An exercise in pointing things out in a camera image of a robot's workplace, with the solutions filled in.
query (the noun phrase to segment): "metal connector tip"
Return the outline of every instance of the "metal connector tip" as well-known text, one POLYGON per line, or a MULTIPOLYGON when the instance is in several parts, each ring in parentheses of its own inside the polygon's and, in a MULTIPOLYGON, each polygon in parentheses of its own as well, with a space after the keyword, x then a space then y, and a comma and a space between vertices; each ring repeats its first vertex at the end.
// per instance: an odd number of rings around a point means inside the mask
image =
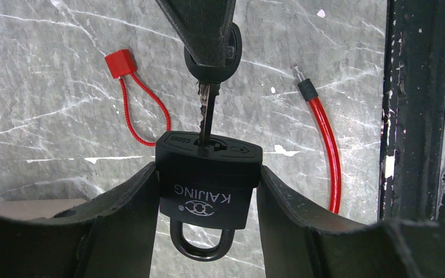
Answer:
POLYGON ((303 82, 306 80, 306 76, 304 76, 301 68, 298 65, 294 65, 291 68, 293 69, 294 76, 298 79, 298 82, 303 82))

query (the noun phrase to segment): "metal key blade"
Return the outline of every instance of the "metal key blade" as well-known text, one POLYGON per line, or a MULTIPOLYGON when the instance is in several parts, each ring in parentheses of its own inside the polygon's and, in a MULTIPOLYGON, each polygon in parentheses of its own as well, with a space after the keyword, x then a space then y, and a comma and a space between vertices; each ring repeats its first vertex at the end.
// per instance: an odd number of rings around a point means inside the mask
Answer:
POLYGON ((214 105, 216 97, 219 95, 220 84, 203 83, 199 84, 199 95, 202 106, 200 113, 202 121, 200 122, 199 145, 205 147, 210 141, 210 130, 212 128, 212 116, 214 114, 214 105))

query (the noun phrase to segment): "black cable end cap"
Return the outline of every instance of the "black cable end cap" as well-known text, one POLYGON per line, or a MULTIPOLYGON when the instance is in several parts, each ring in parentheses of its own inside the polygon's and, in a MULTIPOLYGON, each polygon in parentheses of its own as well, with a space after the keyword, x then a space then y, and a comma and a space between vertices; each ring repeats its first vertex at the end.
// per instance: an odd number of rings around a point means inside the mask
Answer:
POLYGON ((298 89, 306 102, 318 96, 318 92, 309 78, 306 78, 306 80, 298 83, 298 89))

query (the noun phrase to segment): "marble surface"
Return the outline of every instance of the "marble surface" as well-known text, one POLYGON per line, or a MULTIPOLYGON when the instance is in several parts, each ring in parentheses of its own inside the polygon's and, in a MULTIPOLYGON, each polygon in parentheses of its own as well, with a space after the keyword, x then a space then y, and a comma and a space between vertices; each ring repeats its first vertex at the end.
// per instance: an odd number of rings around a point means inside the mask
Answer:
MULTIPOLYGON (((329 194, 324 145, 290 66, 312 79, 340 148, 340 214, 377 217, 386 1, 238 0, 243 60, 221 86, 213 133, 263 147, 264 163, 322 206, 329 194)), ((153 161, 129 133, 119 83, 104 56, 129 48, 138 76, 163 100, 174 130, 198 130, 196 80, 183 44, 154 0, 0 0, 0 201, 92 198, 153 161)), ((161 110, 127 79, 134 125, 155 140, 161 110)), ((190 226, 187 238, 216 244, 190 226)), ((247 228, 223 259, 179 254, 159 217, 151 277, 263 277, 253 198, 247 228)))

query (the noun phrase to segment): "red cable loop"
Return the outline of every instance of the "red cable loop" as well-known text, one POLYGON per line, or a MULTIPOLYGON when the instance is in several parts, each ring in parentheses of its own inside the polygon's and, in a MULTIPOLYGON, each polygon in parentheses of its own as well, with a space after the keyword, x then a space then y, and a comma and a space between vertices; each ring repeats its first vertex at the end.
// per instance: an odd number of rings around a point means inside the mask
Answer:
POLYGON ((315 115, 320 131, 322 132, 323 140, 325 141, 325 147, 327 149, 327 154, 329 157, 330 164, 330 179, 331 179, 331 189, 330 189, 330 205, 329 210, 333 213, 338 214, 340 209, 340 197, 342 191, 342 176, 340 169, 340 159, 338 157, 337 143, 333 136, 333 131, 330 127, 329 120, 325 110, 323 109, 322 103, 318 97, 313 98, 309 101, 311 110, 315 115))
MULTIPOLYGON (((170 114, 168 113, 168 110, 166 109, 166 106, 163 104, 163 102, 159 99, 158 96, 156 96, 149 88, 147 88, 146 85, 144 85, 139 78, 132 72, 130 74, 134 81, 141 87, 143 90, 150 96, 156 103, 159 105, 161 110, 163 111, 163 114, 165 114, 166 118, 166 131, 170 131, 172 129, 172 122, 170 119, 170 114)), ((123 77, 119 78, 120 80, 120 86, 122 87, 122 94, 123 94, 123 110, 125 111, 125 120, 127 121, 127 127, 130 130, 130 133, 132 133, 132 136, 139 141, 141 144, 146 145, 148 147, 154 147, 156 145, 156 142, 148 142, 146 140, 143 140, 139 135, 137 135, 136 131, 134 130, 134 127, 132 126, 132 123, 130 122, 130 114, 129 114, 129 100, 127 97, 127 87, 125 86, 125 81, 123 80, 123 77)))

